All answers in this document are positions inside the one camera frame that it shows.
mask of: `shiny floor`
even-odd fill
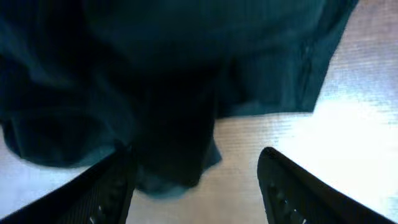
[[[226,119],[215,137],[223,161],[198,188],[166,202],[136,193],[127,223],[267,223],[256,177],[264,146],[398,222],[398,1],[360,1],[313,114]],[[0,217],[81,171],[28,164],[0,141]]]

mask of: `floor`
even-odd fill
[[[222,163],[179,200],[136,193],[127,223],[267,223],[256,177],[264,146],[274,146],[332,187],[398,222],[397,21],[397,0],[361,0],[313,114],[217,122]],[[29,164],[10,154],[0,139],[0,217],[85,169]]]

